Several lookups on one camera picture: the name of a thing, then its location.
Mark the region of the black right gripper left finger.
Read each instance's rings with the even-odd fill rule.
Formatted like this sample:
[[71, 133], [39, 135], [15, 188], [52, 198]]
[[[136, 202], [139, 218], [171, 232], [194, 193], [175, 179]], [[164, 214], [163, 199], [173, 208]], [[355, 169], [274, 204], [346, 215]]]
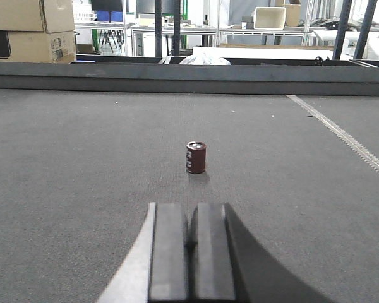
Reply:
[[150, 203], [141, 230], [98, 302], [186, 302], [187, 223], [181, 205]]

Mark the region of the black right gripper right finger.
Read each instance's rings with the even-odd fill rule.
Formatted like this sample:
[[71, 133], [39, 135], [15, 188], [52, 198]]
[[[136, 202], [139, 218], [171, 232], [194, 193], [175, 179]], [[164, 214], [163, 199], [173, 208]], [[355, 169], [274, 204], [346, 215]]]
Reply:
[[330, 302], [278, 262], [227, 203], [198, 204], [190, 235], [192, 302]]

